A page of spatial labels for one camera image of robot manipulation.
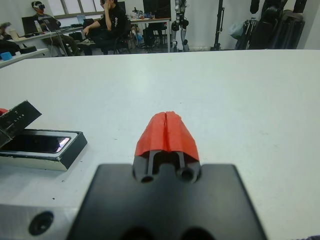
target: white tabletop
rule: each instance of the white tabletop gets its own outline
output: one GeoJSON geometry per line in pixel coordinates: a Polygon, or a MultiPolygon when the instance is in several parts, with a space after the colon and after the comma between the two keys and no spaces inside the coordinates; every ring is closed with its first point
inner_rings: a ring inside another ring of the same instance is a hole
{"type": "Polygon", "coordinates": [[[0,166],[0,204],[78,207],[97,165],[132,163],[150,118],[175,111],[202,164],[237,166],[270,240],[317,235],[319,59],[320,51],[222,51],[5,67],[1,108],[27,99],[43,114],[30,128],[83,131],[88,146],[67,172],[0,166]]]}
{"type": "Polygon", "coordinates": [[[33,52],[25,53],[25,54],[21,54],[20,52],[16,52],[16,55],[12,56],[12,59],[7,60],[7,61],[0,60],[0,69],[6,67],[8,65],[14,64],[16,62],[22,61],[24,59],[33,58],[37,55],[44,54],[48,51],[49,51],[48,48],[42,48],[42,49],[38,49],[37,51],[33,51],[33,52]]]}

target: computer monitor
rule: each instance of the computer monitor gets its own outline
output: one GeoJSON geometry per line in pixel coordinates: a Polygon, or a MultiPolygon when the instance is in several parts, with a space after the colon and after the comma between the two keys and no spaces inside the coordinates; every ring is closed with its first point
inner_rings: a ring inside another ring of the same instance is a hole
{"type": "Polygon", "coordinates": [[[119,7],[125,12],[126,12],[126,2],[125,1],[118,1],[119,7]]]}
{"type": "Polygon", "coordinates": [[[35,21],[37,20],[38,18],[35,16],[27,16],[22,18],[23,30],[25,35],[38,32],[35,25],[35,21]]]}
{"type": "Polygon", "coordinates": [[[162,11],[163,18],[171,18],[171,0],[143,0],[143,8],[145,13],[162,11]]]}

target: black shirt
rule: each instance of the black shirt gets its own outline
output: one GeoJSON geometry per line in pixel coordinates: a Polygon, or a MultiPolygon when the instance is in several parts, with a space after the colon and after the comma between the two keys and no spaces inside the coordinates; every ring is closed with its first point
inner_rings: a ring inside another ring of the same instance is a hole
{"type": "MultiPolygon", "coordinates": [[[[118,5],[115,5],[114,8],[109,10],[109,17],[111,21],[111,33],[116,37],[121,35],[125,30],[126,21],[128,20],[125,12],[118,5]]],[[[105,15],[98,22],[101,28],[107,28],[105,15]]]]}

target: laptop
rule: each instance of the laptop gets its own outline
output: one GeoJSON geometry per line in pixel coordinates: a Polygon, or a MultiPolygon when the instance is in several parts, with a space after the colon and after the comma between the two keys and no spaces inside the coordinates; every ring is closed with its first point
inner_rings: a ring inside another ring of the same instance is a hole
{"type": "Polygon", "coordinates": [[[54,19],[53,17],[43,18],[42,21],[44,22],[44,24],[46,25],[46,28],[50,32],[56,32],[56,31],[60,30],[60,27],[58,26],[57,20],[54,19]]]}
{"type": "Polygon", "coordinates": [[[35,21],[37,20],[38,19],[35,16],[27,16],[22,18],[23,30],[25,35],[38,32],[35,25],[35,21]]]}

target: water bottle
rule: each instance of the water bottle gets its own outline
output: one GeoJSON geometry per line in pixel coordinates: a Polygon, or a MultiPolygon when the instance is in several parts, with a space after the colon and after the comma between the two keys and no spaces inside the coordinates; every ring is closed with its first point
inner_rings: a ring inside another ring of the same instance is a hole
{"type": "Polygon", "coordinates": [[[38,21],[34,21],[34,25],[35,25],[36,30],[38,31],[38,33],[42,33],[42,28],[41,28],[39,22],[38,21]]]}

